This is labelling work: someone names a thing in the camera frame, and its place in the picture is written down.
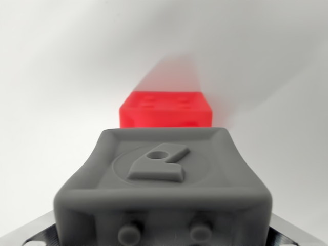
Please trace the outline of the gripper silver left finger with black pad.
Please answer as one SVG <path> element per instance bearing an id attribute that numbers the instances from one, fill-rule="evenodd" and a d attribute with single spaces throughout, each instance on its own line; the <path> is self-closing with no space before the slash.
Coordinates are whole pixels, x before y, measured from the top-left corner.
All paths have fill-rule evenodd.
<path id="1" fill-rule="evenodd" d="M 32 236 L 55 224 L 54 212 L 50 211 L 4 236 L 4 245 L 23 245 Z"/>

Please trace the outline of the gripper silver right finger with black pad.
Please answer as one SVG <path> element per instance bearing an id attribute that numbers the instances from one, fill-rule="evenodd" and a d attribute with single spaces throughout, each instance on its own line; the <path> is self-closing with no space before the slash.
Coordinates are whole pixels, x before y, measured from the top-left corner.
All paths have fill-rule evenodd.
<path id="1" fill-rule="evenodd" d="M 322 240 L 272 212 L 268 245 L 322 245 Z"/>

